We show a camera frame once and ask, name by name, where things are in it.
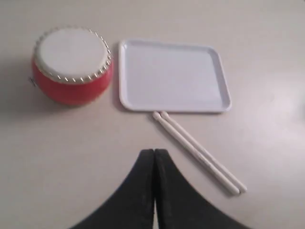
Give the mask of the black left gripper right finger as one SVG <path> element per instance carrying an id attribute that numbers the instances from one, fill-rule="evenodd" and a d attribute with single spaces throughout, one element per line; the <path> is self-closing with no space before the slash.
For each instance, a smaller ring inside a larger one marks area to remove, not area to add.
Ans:
<path id="1" fill-rule="evenodd" d="M 154 194 L 160 229 L 239 229 L 241 224 L 205 200 L 168 151 L 154 151 Z"/>

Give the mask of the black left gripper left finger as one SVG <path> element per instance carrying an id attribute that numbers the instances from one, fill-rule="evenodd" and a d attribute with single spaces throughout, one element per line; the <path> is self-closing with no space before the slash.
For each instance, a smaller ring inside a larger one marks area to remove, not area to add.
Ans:
<path id="1" fill-rule="evenodd" d="M 145 149 L 117 190 L 74 229 L 152 229 L 154 150 Z"/>

